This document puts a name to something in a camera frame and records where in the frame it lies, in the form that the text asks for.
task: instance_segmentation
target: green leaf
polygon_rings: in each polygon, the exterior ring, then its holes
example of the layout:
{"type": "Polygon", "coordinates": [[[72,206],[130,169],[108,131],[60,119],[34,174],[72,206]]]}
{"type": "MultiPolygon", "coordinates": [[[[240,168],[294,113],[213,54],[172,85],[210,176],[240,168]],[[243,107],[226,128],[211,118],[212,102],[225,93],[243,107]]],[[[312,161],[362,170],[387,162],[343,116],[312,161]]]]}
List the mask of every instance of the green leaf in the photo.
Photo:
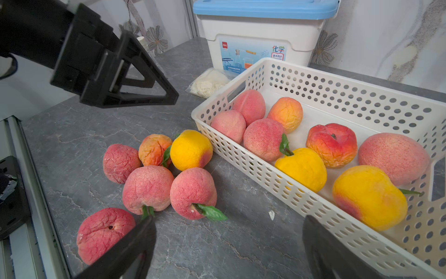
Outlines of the green leaf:
{"type": "Polygon", "coordinates": [[[409,190],[405,190],[405,189],[400,189],[400,191],[405,194],[405,195],[422,195],[423,193],[420,192],[416,192],[416,191],[409,191],[409,190]]]}
{"type": "Polygon", "coordinates": [[[149,214],[155,217],[155,210],[153,209],[153,206],[149,206],[149,214]]]}
{"type": "Polygon", "coordinates": [[[163,156],[163,162],[161,162],[161,165],[165,168],[167,168],[167,161],[170,158],[170,148],[171,146],[167,147],[167,149],[164,151],[164,156],[163,156]]]}
{"type": "Polygon", "coordinates": [[[227,219],[226,215],[224,215],[220,210],[216,209],[213,206],[206,206],[203,204],[193,204],[198,212],[204,217],[208,218],[211,221],[224,221],[227,219]]]}
{"type": "Polygon", "coordinates": [[[147,205],[143,205],[142,206],[142,216],[141,216],[141,220],[144,220],[145,218],[147,218],[149,215],[152,215],[153,217],[155,217],[155,212],[153,210],[152,206],[147,206],[147,205]]]}
{"type": "Polygon", "coordinates": [[[289,141],[285,134],[282,134],[282,142],[280,143],[279,150],[286,156],[293,156],[294,153],[289,149],[289,141]]]}
{"type": "Polygon", "coordinates": [[[145,218],[147,218],[149,216],[149,211],[147,210],[147,205],[143,205],[142,206],[142,216],[141,216],[141,220],[144,220],[145,218]]]}

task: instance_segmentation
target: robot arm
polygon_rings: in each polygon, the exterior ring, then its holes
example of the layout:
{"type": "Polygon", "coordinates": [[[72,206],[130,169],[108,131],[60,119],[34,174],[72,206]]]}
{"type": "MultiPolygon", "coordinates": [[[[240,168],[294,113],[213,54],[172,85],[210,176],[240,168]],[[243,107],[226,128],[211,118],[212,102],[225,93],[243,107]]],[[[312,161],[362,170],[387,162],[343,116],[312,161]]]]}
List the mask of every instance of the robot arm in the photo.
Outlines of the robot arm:
{"type": "Polygon", "coordinates": [[[178,98],[135,35],[123,32],[118,38],[84,4],[73,14],[58,0],[0,0],[0,55],[13,58],[7,76],[17,70],[12,54],[54,69],[50,83],[78,94],[87,105],[163,105],[175,104],[178,98]],[[126,78],[130,65],[144,80],[126,78]],[[120,91],[122,85],[152,88],[155,81],[165,96],[120,91]]]}

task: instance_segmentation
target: white plastic basket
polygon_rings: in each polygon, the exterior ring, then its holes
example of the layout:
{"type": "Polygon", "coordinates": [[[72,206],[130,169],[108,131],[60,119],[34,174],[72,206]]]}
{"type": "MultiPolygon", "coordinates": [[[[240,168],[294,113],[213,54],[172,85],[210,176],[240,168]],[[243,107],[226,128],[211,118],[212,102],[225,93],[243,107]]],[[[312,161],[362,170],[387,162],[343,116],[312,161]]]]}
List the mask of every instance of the white plastic basket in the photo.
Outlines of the white plastic basket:
{"type": "Polygon", "coordinates": [[[358,257],[388,276],[446,278],[446,197],[431,201],[434,165],[446,154],[446,105],[291,63],[264,58],[221,88],[192,112],[198,129],[214,152],[252,178],[297,213],[311,214],[358,257]],[[317,194],[233,142],[210,124],[231,109],[245,89],[258,90],[266,114],[281,97],[298,100],[304,111],[297,130],[288,135],[291,150],[305,147],[311,127],[328,123],[348,126],[358,147],[375,133],[400,133],[421,143],[431,156],[426,173],[402,186],[424,195],[407,196],[407,217],[395,227],[376,232],[333,203],[336,178],[358,165],[357,157],[342,169],[329,169],[325,187],[317,194]]]}

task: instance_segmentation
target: plastic bag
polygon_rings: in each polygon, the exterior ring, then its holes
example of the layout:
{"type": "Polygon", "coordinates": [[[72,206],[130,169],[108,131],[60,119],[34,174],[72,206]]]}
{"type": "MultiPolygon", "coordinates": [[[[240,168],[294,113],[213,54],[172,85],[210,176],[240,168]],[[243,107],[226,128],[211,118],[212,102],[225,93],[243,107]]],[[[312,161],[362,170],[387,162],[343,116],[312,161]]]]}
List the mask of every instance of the plastic bag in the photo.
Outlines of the plastic bag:
{"type": "Polygon", "coordinates": [[[234,77],[236,73],[209,68],[189,85],[186,92],[207,99],[234,77]]]}

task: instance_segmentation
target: box label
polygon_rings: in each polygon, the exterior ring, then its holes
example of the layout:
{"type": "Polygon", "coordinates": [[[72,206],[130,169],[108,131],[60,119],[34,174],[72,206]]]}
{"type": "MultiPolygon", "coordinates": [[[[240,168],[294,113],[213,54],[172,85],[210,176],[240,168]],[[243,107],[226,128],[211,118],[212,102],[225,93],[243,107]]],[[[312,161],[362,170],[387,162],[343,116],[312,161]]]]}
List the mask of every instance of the box label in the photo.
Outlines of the box label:
{"type": "Polygon", "coordinates": [[[220,37],[223,69],[237,74],[265,57],[285,61],[289,45],[249,38],[220,37]]]}

